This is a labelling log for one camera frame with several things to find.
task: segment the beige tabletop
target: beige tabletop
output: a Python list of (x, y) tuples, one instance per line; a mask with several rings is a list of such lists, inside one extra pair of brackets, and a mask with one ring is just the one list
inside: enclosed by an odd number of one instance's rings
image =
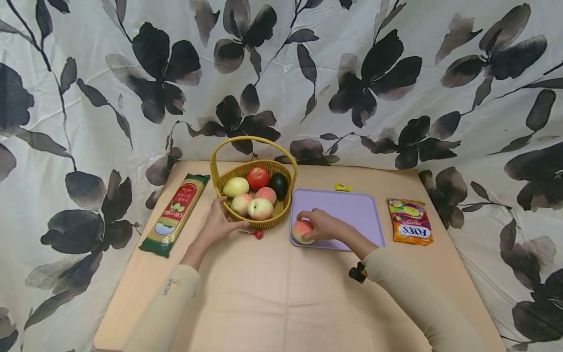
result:
[[(236, 165), (219, 162), (219, 173)], [(209, 163), (175, 165), (140, 241), (188, 172), (210, 174)], [(375, 198), (387, 247), (458, 306), (487, 351), (504, 351), (416, 172), (300, 166), (296, 187), (332, 190), (337, 182)], [(216, 197), (211, 183), (169, 259), (135, 250), (95, 336), (96, 351), (123, 349), (139, 317), (203, 225)], [(434, 243), (423, 247), (393, 242), (387, 197), (426, 202)], [(262, 240), (233, 233), (212, 248), (199, 270), (201, 290), (184, 312), (171, 351), (430, 351), (422, 332), (383, 289), (348, 277), (348, 270), (358, 262), (353, 253), (296, 247), (288, 236), (289, 216), (267, 230)]]

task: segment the spaghetti package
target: spaghetti package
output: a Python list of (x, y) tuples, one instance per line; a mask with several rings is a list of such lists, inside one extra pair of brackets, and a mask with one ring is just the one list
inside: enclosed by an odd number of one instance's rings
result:
[(417, 200), (388, 198), (393, 240), (427, 246), (434, 242), (425, 204)]
[(198, 202), (199, 196), (209, 181), (209, 175), (192, 175), (188, 173), (186, 178), (176, 191), (168, 207), (154, 225), (149, 235), (139, 247), (142, 251), (152, 252), (159, 256), (168, 258), (170, 250), (176, 243), (180, 231), (191, 211)]

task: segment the avocado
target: avocado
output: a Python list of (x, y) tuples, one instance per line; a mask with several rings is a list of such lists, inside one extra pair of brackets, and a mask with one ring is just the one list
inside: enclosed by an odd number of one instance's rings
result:
[(287, 182), (287, 179), (284, 175), (277, 172), (270, 178), (268, 187), (272, 188), (274, 192), (276, 192), (276, 197), (278, 198), (278, 200), (284, 200), (289, 188), (289, 183)]

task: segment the wicker basket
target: wicker basket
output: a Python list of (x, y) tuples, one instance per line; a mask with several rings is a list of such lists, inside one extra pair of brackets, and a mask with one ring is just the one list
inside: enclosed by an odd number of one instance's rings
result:
[[(221, 149), (222, 146), (224, 146), (227, 143), (231, 143), (231, 142), (235, 142), (235, 141), (242, 141), (242, 140), (253, 140), (253, 141), (258, 141), (258, 142), (262, 142), (265, 144), (269, 144), (272, 145), (276, 148), (278, 148), (279, 150), (281, 150), (285, 155), (287, 155), (287, 157), (289, 158), (289, 160), (291, 160), (291, 164), (293, 164), (293, 176), (291, 175), (289, 169), (281, 164), (278, 163), (277, 161), (272, 161), (272, 160), (255, 160), (255, 161), (251, 161), (248, 162), (244, 165), (241, 166), (237, 166), (227, 172), (225, 172), (223, 175), (219, 176), (219, 172), (217, 170), (217, 152), (219, 151), (219, 149)], [(223, 195), (223, 187), (225, 186), (225, 184), (232, 179), (233, 177), (244, 177), (246, 178), (246, 175), (248, 174), (248, 172), (255, 167), (262, 167), (266, 170), (268, 170), (268, 172), (270, 173), (270, 175), (273, 175), (276, 172), (281, 173), (282, 175), (285, 176), (285, 178), (288, 180), (289, 182), (289, 189), (287, 191), (287, 195), (285, 196), (285, 199), (281, 202), (281, 201), (277, 201), (275, 206), (274, 206), (274, 213), (272, 214), (272, 217), (268, 220), (261, 220), (261, 221), (256, 221), (256, 220), (251, 220), (251, 219), (246, 219), (244, 217), (241, 217), (240, 215), (238, 215), (237, 213), (235, 213), (230, 205), (231, 205), (231, 199), (228, 199), (227, 201), (225, 201), (223, 204), (225, 205), (225, 207), (227, 208), (227, 210), (231, 213), (231, 215), (238, 220), (245, 220), (248, 221), (250, 223), (250, 227), (254, 228), (254, 229), (271, 229), (274, 226), (276, 226), (277, 224), (279, 224), (283, 218), (283, 216), (285, 215), (285, 213), (287, 213), (289, 211), (289, 205), (291, 204), (291, 194), (293, 193), (293, 188), (295, 186), (295, 179), (297, 178), (297, 163), (295, 161), (295, 159), (291, 156), (291, 154), (285, 150), (282, 146), (269, 141), (267, 139), (264, 138), (260, 138), (260, 137), (254, 137), (254, 136), (240, 136), (240, 137), (234, 137), (234, 138), (230, 138), (227, 139), (226, 141), (223, 141), (222, 143), (220, 143), (217, 148), (215, 148), (215, 150), (213, 151), (213, 154), (211, 154), (211, 160), (209, 161), (209, 163), (211, 164), (211, 178), (213, 180), (213, 186), (215, 187), (215, 190), (217, 191), (217, 194), (220, 196)], [(254, 196), (256, 192), (251, 190), (250, 194)]]

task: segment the floral curtain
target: floral curtain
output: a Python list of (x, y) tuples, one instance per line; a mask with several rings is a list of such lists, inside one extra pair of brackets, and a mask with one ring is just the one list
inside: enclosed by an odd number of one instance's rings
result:
[(243, 135), (416, 168), (507, 349), (561, 350), (559, 2), (0, 8), (0, 352), (88, 352), (172, 166)]

